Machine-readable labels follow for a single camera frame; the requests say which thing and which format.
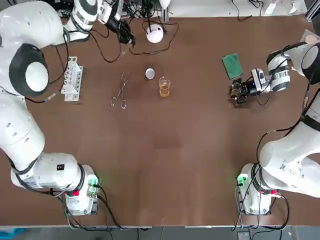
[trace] electrical wire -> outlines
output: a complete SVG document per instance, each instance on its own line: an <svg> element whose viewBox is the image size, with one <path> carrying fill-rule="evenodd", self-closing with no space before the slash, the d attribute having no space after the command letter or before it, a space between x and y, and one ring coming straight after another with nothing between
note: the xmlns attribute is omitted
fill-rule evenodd
<svg viewBox="0 0 320 240"><path fill-rule="evenodd" d="M268 134L270 134L270 133L288 131L288 130L290 130L290 129L292 129L292 128L293 128L293 126L290 126L290 127L287 127L287 128L283 128L283 129L271 130L271 131L268 131L268 132L266 132L265 134L263 134L262 137L260 138L260 140L259 140L259 142L258 142L258 145L257 145L257 147L256 147L256 151L255 151L255 156L256 156L256 160L257 160L257 162L258 162L259 168L258 168L258 170L255 172L254 176L252 177L252 179L251 179L251 181L250 181L250 183L249 183L249 185L248 185L248 187L247 187L247 189L246 189L246 191L245 191L245 194L244 194L244 197L243 197L243 200L242 200L241 207L240 207L240 209L238 208L238 212L239 212L239 213L238 213L238 217L237 217L236 224L234 225L233 229L231 229L232 232L235 231L235 229L236 229L236 227L237 227L237 225L238 225L238 222L239 222L239 220L240 220L240 218L241 218L242 208L243 208L243 205L244 205L245 198L246 198L246 196L247 196L247 194L248 194L249 187L250 187L250 185L252 184L253 180L255 179L257 173L258 173L258 172L260 171L260 169L262 168L262 166L260 165L260 160L259 160L259 147L260 147L260 145L261 145L262 140L264 139L264 137L265 137L266 135L268 135ZM276 200L273 201L272 205L271 205L270 208L269 208L269 211L270 211L271 208L273 207L275 201L276 201ZM287 220L286 220L286 222L284 223L285 225L288 224L289 218L290 218L290 207L288 207Z"/></svg>
<svg viewBox="0 0 320 240"><path fill-rule="evenodd" d="M252 15L250 15L250 16L246 16L246 17L244 17L244 18L240 18L239 8L238 8L237 5L234 3L234 0L231 0L231 3L235 6L235 8L236 8L236 10L237 10L237 12L238 12L237 19L238 19L239 22L242 22L242 21L244 21L244 20L249 19L249 18L252 17Z"/></svg>
<svg viewBox="0 0 320 240"><path fill-rule="evenodd" d="M60 75L58 78L56 78L54 81L50 82L49 85L51 85L51 84L53 84L54 82L58 81L58 80L65 74L65 72L66 72L66 70L67 70L67 68L68 68L69 48L68 48L67 40L66 40L66 38L65 38L65 33L63 34L63 41L64 41L64 45L65 45L65 50L66 50L66 62L65 62L65 67L64 67L64 70L63 70L63 72L61 73L61 75ZM61 84L61 87L60 87L58 93L61 92L61 89L62 89L63 86L64 86L64 81L62 81L62 84ZM31 99L31 98L29 98L29 97L26 97L26 96L25 96L24 98L25 98L26 100L32 102L32 103L42 104L42 103L46 103L47 101L49 101L49 100L51 100L52 98L54 98L54 97L56 96L56 94L57 94L57 92L51 94L51 95L50 95L49 97L47 97L46 99L40 100L40 101L33 100L33 99Z"/></svg>
<svg viewBox="0 0 320 240"><path fill-rule="evenodd" d="M257 232L255 232L255 233L252 235L252 237L250 237L250 240L254 240L255 235L257 235L257 234L270 233L270 232L273 232L273 231L274 231L274 230L268 230L268 231L257 231Z"/></svg>
<svg viewBox="0 0 320 240"><path fill-rule="evenodd" d="M117 61L117 60L119 59L119 57L120 57L120 55L121 55L121 44L120 44L120 42L119 42L119 54L118 54L118 56L117 56L115 59L113 59L113 60L108 60L108 59L106 59L106 57L104 56L104 54L103 54L103 52L102 52L102 50L101 50L101 47L100 47L100 45L99 45L96 37L95 37L90 31L89 31L88 33L92 36L93 40L95 41L96 46L97 46L97 48L99 49L100 55L101 55L101 57L103 58L103 60L105 60L107 63L110 63L110 64L111 64L111 63L114 63L115 61Z"/></svg>
<svg viewBox="0 0 320 240"><path fill-rule="evenodd" d="M287 227L287 225L288 225L288 222L289 222L289 219L290 219L290 215L291 215L291 214L290 214L290 210L291 210L290 204L289 204L289 202L288 202L288 200L287 200L287 198L286 198L285 196L280 195L280 197L284 200L284 202L285 202L285 204L286 204L287 215L286 215L285 222L284 222L284 224L283 224L282 226L280 226L280 227L264 226L264 228L266 228L266 229L271 229L271 230L283 230L283 229L285 229L285 228Z"/></svg>
<svg viewBox="0 0 320 240"><path fill-rule="evenodd" d="M259 17L261 17L261 13L262 13L262 8L264 7L264 2L263 1L259 1L259 0L248 0L249 3L251 3L256 9L260 8L260 4L262 4L261 8L260 8L260 13L259 13ZM237 5L234 3L234 0L231 0L231 3L235 6L237 12L238 12L238 16L237 16L237 19L238 21L242 22L246 19L249 19L252 17L252 15L250 16L246 16L244 18L240 18L240 11L239 11L239 8L237 7Z"/></svg>
<svg viewBox="0 0 320 240"><path fill-rule="evenodd" d="M98 198L99 200L101 200L101 202L103 202L103 204L104 204L105 207L107 208L107 210L108 210L108 212L110 213L110 216L111 216L112 221L114 222L115 226L116 226L118 229L120 229L120 230L128 230L129 228L122 227L122 226L119 225L119 223L117 222L117 220L116 220L116 218L115 218L115 216L114 216L114 214L113 214L110 206L108 205L107 201L106 201L103 197L101 197L100 195L98 195L97 198Z"/></svg>
<svg viewBox="0 0 320 240"><path fill-rule="evenodd" d="M261 102L259 101L259 99L258 99L258 95L257 95L257 94L255 95L256 101L257 101L257 103L258 103L260 106L264 106L264 105L266 105L266 104L269 102L270 97L271 97L271 92L272 92L272 86L271 86L271 84L272 84L272 81L274 80L276 71L277 71L278 68L280 68L280 66L281 66L285 61L287 61L287 60L288 60L288 59L283 60L283 61L273 70L273 73L272 73L272 75L271 75L270 81L268 82L267 86L266 86L262 91L259 92L259 95L262 94L262 93L270 86L270 91L269 91L268 99L267 99L264 103L261 103Z"/></svg>
<svg viewBox="0 0 320 240"><path fill-rule="evenodd" d="M63 69L63 71L62 71L62 73L60 74L59 77L57 77L55 80L53 80L53 81L51 81L51 82L49 83L50 85L53 84L53 83L55 83L56 81L58 81L62 76L64 76L64 74L65 74L65 72L66 72L66 70L67 70L67 68L68 68L69 48L68 48L68 44L67 44L66 39L65 39L65 38L63 38L63 39L64 39L64 45L65 45L65 51L66 51L65 66L63 65L62 58L61 58L60 52L59 52L59 50L58 50L58 47L55 46L55 50L56 50L56 52L57 52L57 54L58 54L58 56L59 56L59 59L60 59L60 62L61 62L62 67L64 66L64 69Z"/></svg>
<svg viewBox="0 0 320 240"><path fill-rule="evenodd" d="M249 3L251 3L256 9L260 8L260 4L261 8L260 8L260 14L259 17L261 17L261 12L262 12L262 8L264 7L264 2L263 1L259 1L259 0L248 0Z"/></svg>
<svg viewBox="0 0 320 240"><path fill-rule="evenodd" d="M160 240L163 240L164 230L165 230L165 226L164 226L164 227L162 227L162 231L161 231L161 239L160 239Z"/></svg>
<svg viewBox="0 0 320 240"><path fill-rule="evenodd" d="M243 199L242 199L242 204L241 204L241 207L240 207L240 209L239 209L239 214L238 214L236 223L234 224L234 227L231 229L232 232L234 232L234 231L236 230L236 228L237 228L238 222L239 222L240 217L241 217L242 208L244 207L245 198L246 198L246 196L247 196L247 194L248 194L248 192L249 192L249 188L250 188L251 184L253 183L253 181L254 181L254 179L256 178L256 175L258 174L258 172L260 171L260 169L261 169L261 165L259 166L259 168L258 168L257 171L255 172L254 176L252 176L251 181L250 181L250 183L249 183L249 185L248 185L248 187L247 187L247 189L246 189L246 191L245 191L245 193L244 193L244 196L243 196Z"/></svg>
<svg viewBox="0 0 320 240"><path fill-rule="evenodd" d="M156 23L156 24L161 24L159 22L156 22L156 21L150 21L151 23ZM130 53L132 53L133 55L154 55L154 54L159 54L159 53L162 53L166 50L168 50L170 48L170 45L171 45L171 42L174 40L175 36L177 35L178 33L178 30L179 30L179 23L175 22L175 23L162 23L163 25L168 25L168 26L172 26L172 25L176 25L177 28L176 28L176 31L174 33L174 35L172 36L172 39L169 41L169 44L168 44L168 47L165 48L165 49L160 49L160 50L156 50L156 51L152 51L152 52L133 52L130 48L129 48L129 51Z"/></svg>

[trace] label sticker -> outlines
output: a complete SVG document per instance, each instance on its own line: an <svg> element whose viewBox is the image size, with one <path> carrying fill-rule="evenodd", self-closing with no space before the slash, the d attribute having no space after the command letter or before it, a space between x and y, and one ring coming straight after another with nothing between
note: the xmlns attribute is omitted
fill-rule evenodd
<svg viewBox="0 0 320 240"><path fill-rule="evenodd" d="M296 179L298 179L301 175L301 164L299 163L289 163L288 161L283 160L279 169Z"/></svg>

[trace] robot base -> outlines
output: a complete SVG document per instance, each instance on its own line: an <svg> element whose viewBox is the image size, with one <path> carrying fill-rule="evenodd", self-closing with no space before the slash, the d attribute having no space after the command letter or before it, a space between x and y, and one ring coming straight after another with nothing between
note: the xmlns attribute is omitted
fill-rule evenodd
<svg viewBox="0 0 320 240"><path fill-rule="evenodd" d="M78 196L65 195L66 206L74 216L97 214L99 188L89 186L89 183L98 184L98 178L93 169L82 165L84 169L84 182Z"/></svg>
<svg viewBox="0 0 320 240"><path fill-rule="evenodd" d="M150 43L157 44L164 37L164 30L158 24L151 24L150 27L151 31L149 27L146 30L146 38L149 40Z"/></svg>
<svg viewBox="0 0 320 240"><path fill-rule="evenodd" d="M239 176L237 177L237 183L243 184L242 186L238 187L238 195L239 195L238 199L240 202L243 201L247 188L252 180L251 172L252 172L253 166L254 165L252 163L246 164L242 168ZM259 183L260 182L259 173L256 175L256 179ZM258 192L254 187L254 185L251 184L249 187L248 193L245 196L242 210L244 210L245 214L247 215L264 215L269 212L270 204L271 204L271 195L260 194L260 192Z"/></svg>

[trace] white round object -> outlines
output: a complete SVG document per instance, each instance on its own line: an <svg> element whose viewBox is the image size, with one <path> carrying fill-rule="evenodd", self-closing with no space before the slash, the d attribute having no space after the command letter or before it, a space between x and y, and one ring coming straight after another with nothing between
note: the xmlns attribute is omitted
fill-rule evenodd
<svg viewBox="0 0 320 240"><path fill-rule="evenodd" d="M48 71L42 63L35 61L26 68L25 80L32 91L41 92L48 85Z"/></svg>
<svg viewBox="0 0 320 240"><path fill-rule="evenodd" d="M86 2L87 2L88 4L90 4L91 6L96 5L96 0L86 0Z"/></svg>
<svg viewBox="0 0 320 240"><path fill-rule="evenodd" d="M146 71L145 71L145 76L147 79L151 80L155 77L155 70L153 70L152 68L148 68Z"/></svg>
<svg viewBox="0 0 320 240"><path fill-rule="evenodd" d="M153 44L159 43L163 37L164 37L164 30L159 24L152 24L151 32L149 27L146 30L146 38L149 40L149 42Z"/></svg>
<svg viewBox="0 0 320 240"><path fill-rule="evenodd" d="M169 6L171 0L159 0L159 2L162 9L166 9Z"/></svg>

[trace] floor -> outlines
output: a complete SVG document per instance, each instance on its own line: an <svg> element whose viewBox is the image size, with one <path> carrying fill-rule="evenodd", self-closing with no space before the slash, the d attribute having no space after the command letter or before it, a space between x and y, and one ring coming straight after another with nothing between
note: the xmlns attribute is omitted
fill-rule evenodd
<svg viewBox="0 0 320 240"><path fill-rule="evenodd" d="M230 227L214 228L185 228L185 227L153 227L147 231L139 229L139 240L250 240L249 238L237 238L240 229L231 232ZM251 230L251 237L257 232ZM283 230L282 240L318 240L320 227L287 227ZM138 240L137 230L118 230L112 232L113 240ZM85 232L72 230L67 227L28 228L24 233L16 235L13 240L112 240L107 232ZM255 240L278 240L280 231L259 233Z"/></svg>

